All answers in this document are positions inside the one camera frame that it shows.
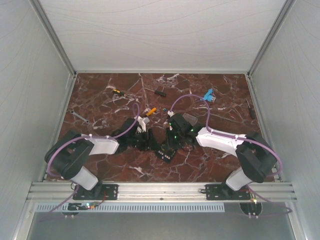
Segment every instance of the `white fabric wall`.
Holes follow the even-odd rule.
[[[248,71],[285,0],[40,0],[77,71]]]
[[[0,0],[1,240],[12,238],[30,184],[43,173],[68,79],[29,1]]]
[[[320,236],[320,2],[296,0],[252,80],[309,240]]]

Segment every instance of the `metal wrench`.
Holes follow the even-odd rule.
[[[83,118],[82,116],[80,116],[78,113],[76,113],[75,111],[70,111],[71,114],[77,116],[78,118],[80,118],[82,121],[86,122],[87,124],[89,123],[89,120]]]

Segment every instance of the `brown marble surface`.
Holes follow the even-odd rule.
[[[114,95],[114,88],[126,92],[126,96]],[[167,95],[162,97],[145,88],[163,91]],[[153,129],[161,143],[168,127],[164,108],[169,110],[172,103],[185,94],[203,97],[210,88],[216,96],[215,102],[208,103],[211,128],[236,134],[260,131],[258,121],[249,115],[246,99],[250,104],[252,100],[245,76],[241,74],[81,73],[76,79],[60,136],[69,129],[83,134],[109,135],[120,128],[126,118],[134,117],[132,105],[138,102],[141,111],[157,108],[149,117],[147,128]],[[72,110],[89,123],[71,114]],[[206,107],[196,98],[183,98],[173,110],[193,115],[205,123]],[[191,152],[180,149],[170,164],[156,158],[152,151],[129,148],[119,155],[90,156],[85,166],[104,181],[221,182],[240,165],[230,154],[196,147]]]

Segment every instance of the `blue clamp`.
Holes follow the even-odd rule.
[[[203,99],[208,101],[208,102],[211,102],[211,100],[214,98],[213,95],[211,95],[214,91],[212,89],[209,89],[208,92],[204,95]]]

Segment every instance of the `gray floor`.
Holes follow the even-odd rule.
[[[75,219],[39,222],[36,213],[28,240],[292,240],[288,216],[247,219],[238,204],[226,213],[82,213]],[[263,206],[263,214],[278,208]]]

